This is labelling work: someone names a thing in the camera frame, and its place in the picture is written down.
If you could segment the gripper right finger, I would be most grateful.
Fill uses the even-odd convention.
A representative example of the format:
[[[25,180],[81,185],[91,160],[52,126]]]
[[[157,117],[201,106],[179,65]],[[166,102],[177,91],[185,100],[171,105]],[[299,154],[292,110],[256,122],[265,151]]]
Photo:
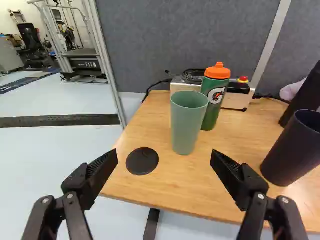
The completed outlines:
[[[308,234],[296,202],[286,196],[267,196],[268,183],[248,164],[239,164],[212,150],[210,166],[235,201],[245,212],[238,240],[259,240],[268,222],[275,240],[306,240]]]

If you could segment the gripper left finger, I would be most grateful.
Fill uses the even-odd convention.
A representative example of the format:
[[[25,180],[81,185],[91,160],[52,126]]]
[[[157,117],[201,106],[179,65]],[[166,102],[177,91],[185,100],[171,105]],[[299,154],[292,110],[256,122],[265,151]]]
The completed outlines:
[[[85,211],[94,205],[118,163],[115,149],[82,163],[61,184],[61,197],[47,195],[34,203],[22,239],[55,240],[62,222],[71,240],[93,239]]]

